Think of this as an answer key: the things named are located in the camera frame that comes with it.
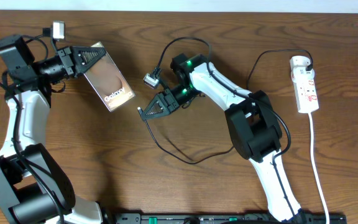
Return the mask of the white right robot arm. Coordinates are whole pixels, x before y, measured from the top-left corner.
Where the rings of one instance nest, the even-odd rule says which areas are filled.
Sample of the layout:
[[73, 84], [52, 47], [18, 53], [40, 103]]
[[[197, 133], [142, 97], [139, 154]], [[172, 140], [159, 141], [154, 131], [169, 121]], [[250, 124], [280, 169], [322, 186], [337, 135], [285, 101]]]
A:
[[179, 107], [205, 94], [223, 111], [232, 145], [237, 153], [251, 162], [265, 192], [268, 212], [280, 222], [291, 222], [301, 212], [283, 167], [280, 140], [288, 134], [283, 119], [273, 110], [263, 91], [243, 89], [219, 72], [202, 54], [188, 58], [180, 54], [172, 59], [170, 68], [179, 85], [170, 88], [161, 78], [160, 67], [144, 77], [151, 88], [163, 86], [140, 117], [144, 122], [168, 116]]

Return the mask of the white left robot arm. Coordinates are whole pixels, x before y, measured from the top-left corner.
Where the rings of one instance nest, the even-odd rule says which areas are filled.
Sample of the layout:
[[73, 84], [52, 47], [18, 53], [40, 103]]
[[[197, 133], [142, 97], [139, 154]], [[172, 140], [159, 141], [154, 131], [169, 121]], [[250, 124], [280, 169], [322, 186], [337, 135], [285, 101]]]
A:
[[28, 35], [0, 40], [6, 71], [0, 80], [9, 124], [0, 150], [0, 209], [9, 223], [111, 223], [98, 202], [75, 195], [45, 148], [53, 85], [76, 78], [105, 56], [102, 47], [69, 46], [36, 61]]

